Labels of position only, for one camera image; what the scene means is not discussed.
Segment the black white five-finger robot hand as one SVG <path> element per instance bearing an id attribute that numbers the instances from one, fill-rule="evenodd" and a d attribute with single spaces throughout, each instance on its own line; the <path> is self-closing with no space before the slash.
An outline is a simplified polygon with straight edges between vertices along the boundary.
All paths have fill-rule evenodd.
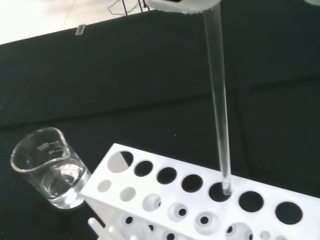
<path id="1" fill-rule="evenodd" d="M 152 9 L 167 13 L 197 14 L 219 4 L 220 0 L 146 0 Z"/>

